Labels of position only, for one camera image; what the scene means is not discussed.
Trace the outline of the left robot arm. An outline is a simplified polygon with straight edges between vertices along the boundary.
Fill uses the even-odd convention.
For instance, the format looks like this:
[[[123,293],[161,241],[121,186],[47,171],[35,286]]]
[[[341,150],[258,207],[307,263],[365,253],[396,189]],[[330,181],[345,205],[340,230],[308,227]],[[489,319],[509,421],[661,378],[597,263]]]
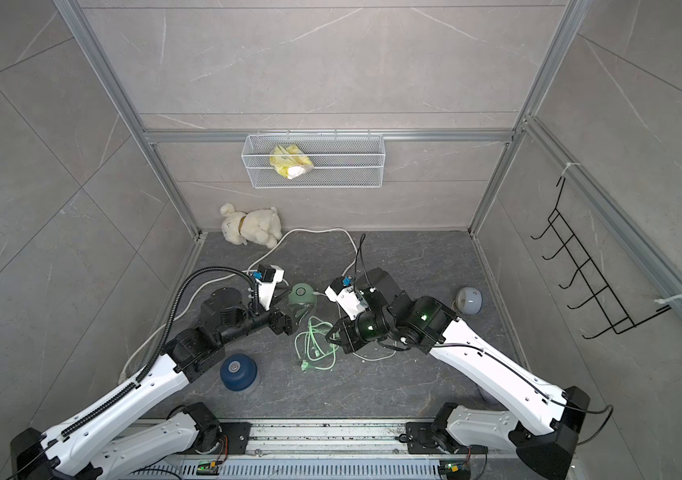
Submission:
[[[225,357],[225,348],[264,327],[291,335],[295,317],[280,310],[274,291],[284,271],[259,266],[232,269],[249,296],[232,288],[215,291],[191,327],[172,336],[167,320],[146,365],[71,418],[40,432],[28,428],[10,444],[14,479],[118,479],[187,449],[221,444],[218,419],[202,403],[184,407],[168,420],[126,435],[125,430],[172,394],[185,389]]]

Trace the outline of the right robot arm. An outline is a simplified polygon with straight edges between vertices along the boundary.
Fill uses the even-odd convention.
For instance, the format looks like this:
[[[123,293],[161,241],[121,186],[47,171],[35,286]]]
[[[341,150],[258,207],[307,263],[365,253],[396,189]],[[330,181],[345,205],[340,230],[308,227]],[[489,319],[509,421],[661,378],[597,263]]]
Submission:
[[[477,410],[447,402],[424,433],[406,432],[402,442],[446,454],[471,455],[481,447],[512,452],[545,479],[567,477],[593,412],[585,391],[534,375],[436,298],[411,298],[387,271],[366,267],[360,246],[353,268],[352,276],[334,279],[325,291],[344,313],[327,333],[328,343],[347,354],[384,340],[395,351],[420,351],[458,370],[503,407]]]

